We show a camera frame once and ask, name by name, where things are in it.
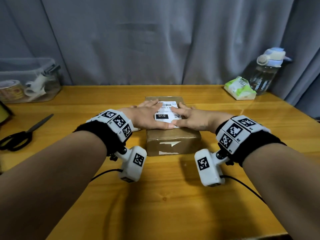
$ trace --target wooden table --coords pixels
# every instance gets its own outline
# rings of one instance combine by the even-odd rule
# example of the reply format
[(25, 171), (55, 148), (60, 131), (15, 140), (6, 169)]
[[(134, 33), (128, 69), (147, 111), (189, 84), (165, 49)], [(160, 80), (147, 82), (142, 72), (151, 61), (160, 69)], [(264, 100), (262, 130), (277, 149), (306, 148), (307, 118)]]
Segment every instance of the wooden table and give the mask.
[[(29, 129), (54, 113), (34, 133), (30, 145), (18, 152), (1, 152), (7, 170), (71, 133), (105, 109), (144, 101), (145, 96), (182, 96), (198, 109), (244, 114), (270, 128), (290, 147), (318, 160), (320, 125), (272, 94), (254, 101), (236, 101), (218, 85), (74, 86), (64, 87), (49, 102), (12, 104), (16, 114), (1, 128), (1, 137)], [(215, 135), (201, 132), (207, 147), (218, 150)], [(146, 144), (145, 131), (135, 132), (127, 146)], [(99, 172), (119, 168), (106, 159)], [(224, 173), (254, 188), (238, 165), (222, 165)], [(235, 239), (284, 233), (269, 208), (235, 181), (202, 186), (194, 155), (148, 157), (138, 183), (127, 184), (117, 173), (91, 182), (52, 231), (50, 240), (71, 239)]]

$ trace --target hand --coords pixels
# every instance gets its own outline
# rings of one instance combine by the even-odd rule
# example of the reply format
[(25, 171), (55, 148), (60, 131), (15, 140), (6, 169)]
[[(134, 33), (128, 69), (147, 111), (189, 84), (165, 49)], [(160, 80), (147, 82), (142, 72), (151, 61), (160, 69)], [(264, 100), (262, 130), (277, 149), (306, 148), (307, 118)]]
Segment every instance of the hand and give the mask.
[(171, 111), (186, 117), (186, 119), (173, 120), (171, 123), (196, 131), (210, 131), (211, 133), (215, 133), (219, 125), (233, 117), (233, 115), (229, 113), (200, 110), (195, 109), (195, 107), (188, 108), (182, 103), (179, 103), (179, 107), (180, 108), (171, 107)]
[(122, 111), (131, 121), (134, 127), (141, 129), (173, 129), (174, 125), (167, 122), (155, 120), (155, 113), (161, 108), (162, 103), (158, 100), (144, 101), (138, 106), (133, 105), (130, 108), (118, 109)]

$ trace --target plastic storage box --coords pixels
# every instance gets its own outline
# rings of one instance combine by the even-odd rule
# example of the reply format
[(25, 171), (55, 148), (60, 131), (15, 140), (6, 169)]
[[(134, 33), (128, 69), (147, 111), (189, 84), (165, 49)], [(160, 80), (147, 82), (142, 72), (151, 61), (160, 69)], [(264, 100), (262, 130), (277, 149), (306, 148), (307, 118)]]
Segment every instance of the plastic storage box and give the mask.
[(53, 99), (61, 90), (59, 69), (51, 58), (0, 59), (0, 101), (27, 103)]

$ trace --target green tissue package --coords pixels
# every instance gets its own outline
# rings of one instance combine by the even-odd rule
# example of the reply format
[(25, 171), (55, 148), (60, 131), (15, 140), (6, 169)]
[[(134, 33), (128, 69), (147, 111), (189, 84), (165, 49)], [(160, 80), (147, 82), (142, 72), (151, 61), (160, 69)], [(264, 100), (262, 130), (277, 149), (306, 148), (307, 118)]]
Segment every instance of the green tissue package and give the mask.
[(254, 100), (257, 95), (256, 91), (250, 87), (249, 82), (241, 76), (227, 82), (224, 89), (236, 100)]

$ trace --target cardboard box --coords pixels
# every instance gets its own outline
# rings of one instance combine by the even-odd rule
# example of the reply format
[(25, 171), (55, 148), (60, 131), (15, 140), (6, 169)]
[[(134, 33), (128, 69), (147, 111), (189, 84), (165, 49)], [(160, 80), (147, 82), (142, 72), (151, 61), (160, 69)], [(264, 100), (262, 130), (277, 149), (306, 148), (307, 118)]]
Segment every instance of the cardboard box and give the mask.
[[(154, 96), (146, 97), (146, 100), (176, 101), (183, 102), (179, 96)], [(201, 134), (189, 128), (174, 129), (150, 129), (146, 131), (147, 155), (161, 156), (174, 154), (196, 153), (201, 146)]]

